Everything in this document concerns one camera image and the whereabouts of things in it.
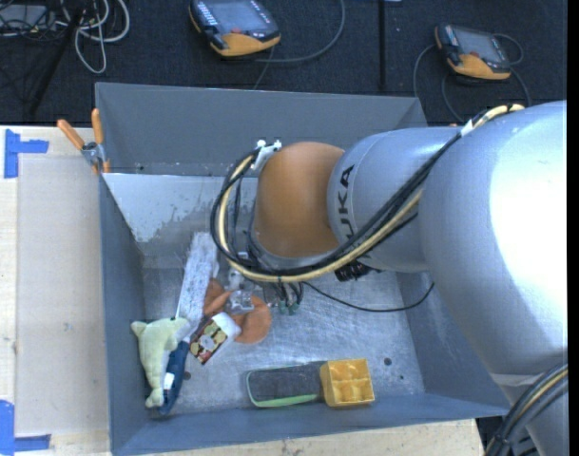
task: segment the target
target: gray bin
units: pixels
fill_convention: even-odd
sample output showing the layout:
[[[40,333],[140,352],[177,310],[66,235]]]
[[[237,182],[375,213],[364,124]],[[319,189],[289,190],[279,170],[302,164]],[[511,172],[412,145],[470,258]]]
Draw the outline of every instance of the gray bin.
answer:
[[[416,308],[384,315],[354,312],[308,292],[295,315],[273,312],[272,330],[264,341],[235,343],[220,353],[216,364],[193,372],[171,416],[161,418],[145,408],[148,386],[130,323],[162,317],[176,305],[181,262],[172,259],[185,253],[193,230],[206,228],[210,192],[221,184],[227,167],[260,139],[348,148],[374,133],[426,126],[426,120],[418,99],[387,96],[99,83],[95,102],[112,167],[112,173],[100,179],[100,211],[113,454],[401,427],[508,411],[505,396],[435,290]],[[124,186],[116,188],[116,180]],[[199,185],[207,192],[186,206],[190,211],[181,218],[164,217],[169,204],[181,209],[177,187],[185,187],[189,195],[190,188]],[[169,204],[160,204],[165,200]],[[159,216],[156,235],[136,237],[130,222],[144,211]],[[350,302],[381,307],[412,304],[429,283],[427,273],[373,273],[347,283],[326,277],[318,285]],[[374,403],[350,409],[322,402],[287,408],[249,404],[246,371],[341,357],[368,359]]]

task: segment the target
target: bin floor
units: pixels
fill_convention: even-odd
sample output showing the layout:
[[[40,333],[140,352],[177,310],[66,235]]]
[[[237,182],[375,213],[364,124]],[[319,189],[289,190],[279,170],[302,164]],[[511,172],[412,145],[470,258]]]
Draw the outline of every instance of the bin floor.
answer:
[[[164,311],[174,313],[181,274],[179,269],[145,270],[148,318],[162,317]],[[403,305],[394,273],[370,273],[349,282],[325,275],[311,283],[367,308]],[[249,407],[246,374],[250,370],[321,360],[366,358],[376,397],[424,391],[405,313],[358,311],[307,286],[295,314],[281,313],[278,307],[271,310],[272,326],[261,342],[234,342],[205,365],[188,354],[185,369],[191,376],[183,382],[174,412]]]

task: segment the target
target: wooden table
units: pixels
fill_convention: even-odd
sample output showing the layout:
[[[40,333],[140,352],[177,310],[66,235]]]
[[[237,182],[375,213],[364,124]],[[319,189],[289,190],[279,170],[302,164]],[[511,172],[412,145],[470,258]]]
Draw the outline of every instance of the wooden table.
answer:
[[[4,178],[6,129],[48,142]],[[91,129],[78,129],[92,142]],[[97,180],[56,127],[0,126],[0,400],[15,436],[51,434],[34,454],[110,454]],[[483,454],[473,420],[213,447],[217,456]]]

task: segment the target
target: green plush toy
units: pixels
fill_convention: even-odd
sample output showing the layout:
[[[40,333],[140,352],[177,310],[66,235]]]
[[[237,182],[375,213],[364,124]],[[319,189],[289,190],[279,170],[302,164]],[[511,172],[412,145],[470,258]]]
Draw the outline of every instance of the green plush toy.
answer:
[[[164,374],[168,357],[179,345],[177,331],[185,326],[187,319],[166,317],[144,323],[134,321],[130,328],[139,339],[139,357],[144,366],[147,382],[152,388],[145,400],[147,408],[161,407],[164,404]]]

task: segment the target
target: black stand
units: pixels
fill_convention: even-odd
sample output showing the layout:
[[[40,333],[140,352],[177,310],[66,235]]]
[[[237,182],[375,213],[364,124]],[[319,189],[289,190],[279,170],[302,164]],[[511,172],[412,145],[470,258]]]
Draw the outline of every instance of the black stand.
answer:
[[[42,102],[42,99],[44,98],[44,95],[46,94],[50,80],[52,80],[52,76],[54,76],[59,63],[61,62],[63,53],[68,47],[69,42],[73,37],[73,33],[76,32],[80,27],[80,22],[86,9],[87,0],[78,0],[78,4],[76,5],[75,10],[71,15],[71,21],[68,24],[68,28],[66,29],[66,33],[63,36],[61,44],[57,46],[53,55],[50,57],[48,64],[42,73],[42,77],[36,83],[34,90],[29,97],[29,107],[27,110],[26,122],[35,122],[35,112],[37,111],[40,103]]]
[[[386,91],[386,24],[384,18],[384,0],[377,0],[377,22],[380,61],[380,91]]]

